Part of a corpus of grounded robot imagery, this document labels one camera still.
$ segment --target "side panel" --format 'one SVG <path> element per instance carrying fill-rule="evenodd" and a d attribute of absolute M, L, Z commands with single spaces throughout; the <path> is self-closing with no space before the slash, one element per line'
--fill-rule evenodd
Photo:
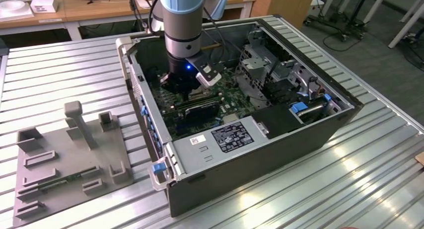
<path fill-rule="evenodd" d="M 297 134 L 168 187 L 171 216 L 179 216 L 317 150 L 359 110 L 360 108 L 355 108 L 345 111 L 337 118 L 320 122 Z"/>

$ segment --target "power supply label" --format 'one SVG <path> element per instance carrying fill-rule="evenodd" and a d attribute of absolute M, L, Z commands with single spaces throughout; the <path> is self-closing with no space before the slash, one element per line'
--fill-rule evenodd
<path fill-rule="evenodd" d="M 224 153 L 255 142 L 241 122 L 212 131 L 212 135 Z"/>

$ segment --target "floor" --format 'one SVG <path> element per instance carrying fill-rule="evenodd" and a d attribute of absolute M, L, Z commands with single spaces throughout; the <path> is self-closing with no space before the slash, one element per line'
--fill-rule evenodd
<path fill-rule="evenodd" d="M 347 14 L 352 13 L 357 0 L 352 0 L 347 9 Z M 373 0 L 367 0 L 359 14 L 359 19 L 364 19 L 371 9 Z M 403 14 L 381 5 L 375 17 L 368 24 L 368 33 L 363 41 L 348 51 L 337 52 L 327 48 L 323 38 L 335 29 L 323 27 L 317 23 L 304 26 L 304 34 L 335 56 L 335 58 L 365 80 L 365 82 L 424 125 L 424 72 L 420 71 L 404 58 L 401 47 L 389 49 L 387 45 L 403 28 L 399 22 Z M 423 27 L 416 23 L 412 32 Z M 329 38 L 327 44 L 336 49 L 345 49 L 357 39 L 347 42 Z M 419 50 L 424 57 L 424 48 Z"/>

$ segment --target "white bowl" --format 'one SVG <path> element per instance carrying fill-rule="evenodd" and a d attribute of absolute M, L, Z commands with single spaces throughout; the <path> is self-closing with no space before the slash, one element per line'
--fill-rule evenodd
<path fill-rule="evenodd" d="M 25 7 L 25 2 L 19 0 L 7 0 L 0 2 L 0 10 L 12 13 L 20 12 Z"/>

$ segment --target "metal slat surface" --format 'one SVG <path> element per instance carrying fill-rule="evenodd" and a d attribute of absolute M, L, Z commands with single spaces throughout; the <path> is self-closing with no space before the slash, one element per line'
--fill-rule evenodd
<path fill-rule="evenodd" d="M 16 130 L 31 124 L 39 125 L 40 132 L 67 127 L 61 106 L 75 99 L 88 111 L 87 121 L 105 110 L 119 115 L 136 183 L 25 228 L 424 226 L 424 173 L 413 159 L 424 149 L 421 125 L 283 19 L 264 19 L 365 104 L 325 145 L 172 218 L 165 194 L 152 189 L 145 171 L 151 160 L 116 53 L 87 54 L 113 44 L 115 38 L 15 49 L 0 103 L 0 228 L 12 227 Z"/>

